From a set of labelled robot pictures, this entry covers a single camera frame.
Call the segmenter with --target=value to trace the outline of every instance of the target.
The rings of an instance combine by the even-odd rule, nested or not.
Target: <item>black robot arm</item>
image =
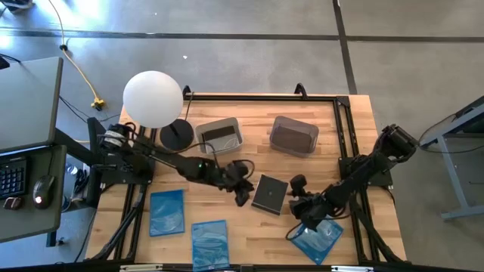
[[[235,192],[235,202],[243,206],[249,199],[253,185],[244,177],[249,169],[244,160],[235,160],[221,168],[216,159],[198,156],[185,157],[163,147],[155,146],[148,138],[138,135],[133,139],[133,128],[128,125],[110,125],[100,142],[101,149],[120,156],[125,165],[124,171],[143,175],[150,171],[149,160],[154,159],[176,171],[188,181],[217,187],[228,193]]]
[[[319,223],[328,215],[337,217],[342,214],[351,195],[366,186],[368,180],[378,172],[389,171],[397,163],[407,161],[418,147],[418,142],[397,125],[385,127],[374,145],[373,152],[367,156],[356,156],[351,164],[350,175],[330,185],[322,193],[304,191],[306,178],[297,175],[291,180],[292,195],[290,210],[309,229],[316,230]]]

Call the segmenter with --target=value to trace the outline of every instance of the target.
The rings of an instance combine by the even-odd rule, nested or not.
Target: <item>computer keyboard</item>
[[[0,159],[0,199],[26,193],[26,168],[24,156]]]

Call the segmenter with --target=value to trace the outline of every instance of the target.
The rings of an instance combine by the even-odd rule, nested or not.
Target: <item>white spherical lamp shade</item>
[[[123,93],[126,112],[140,125],[162,128],[175,121],[183,108],[180,86],[162,72],[147,71],[133,76]]]

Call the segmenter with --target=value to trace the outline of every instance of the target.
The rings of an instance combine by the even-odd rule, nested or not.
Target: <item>small black box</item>
[[[256,195],[252,206],[281,215],[282,203],[287,192],[287,183],[262,175],[257,184]]]

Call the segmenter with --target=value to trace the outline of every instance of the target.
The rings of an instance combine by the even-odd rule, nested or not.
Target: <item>yellow cable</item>
[[[62,35],[62,45],[65,45],[65,41],[64,41],[64,27],[62,25],[62,20],[61,20],[61,16],[59,15],[59,13],[57,12],[57,9],[55,8],[54,4],[52,4],[52,1],[51,0],[48,0],[49,3],[51,3],[51,6],[53,7],[56,15],[57,15],[57,18],[59,19],[59,23],[60,23],[60,34]],[[67,55],[66,51],[65,50],[62,50],[62,52],[64,53],[64,55],[67,57],[67,59],[74,65],[74,67],[77,69],[77,71],[79,71],[79,73],[81,74],[81,76],[84,78],[85,80],[85,83],[88,84],[88,86],[90,87],[91,91],[92,91],[92,94],[94,95],[94,98],[95,98],[95,101],[97,100],[101,100],[99,98],[99,95],[96,93],[96,91],[94,90],[94,88],[92,87],[92,84],[90,83],[90,81],[85,77],[84,73],[81,71],[81,69],[77,66],[76,63],[74,63],[74,60],[72,60],[69,55]]]
[[[98,94],[96,94],[96,91],[94,90],[94,88],[92,87],[91,83],[89,82],[89,80],[84,76],[84,73],[81,71],[81,69],[74,63],[74,60],[72,60],[69,55],[67,55],[66,51],[65,50],[62,50],[62,52],[64,53],[64,55],[66,56],[66,58],[74,65],[74,67],[79,71],[79,73],[81,74],[81,76],[84,78],[85,80],[85,83],[87,83],[92,91],[92,94],[94,94],[94,97],[97,98],[97,99],[100,99]]]

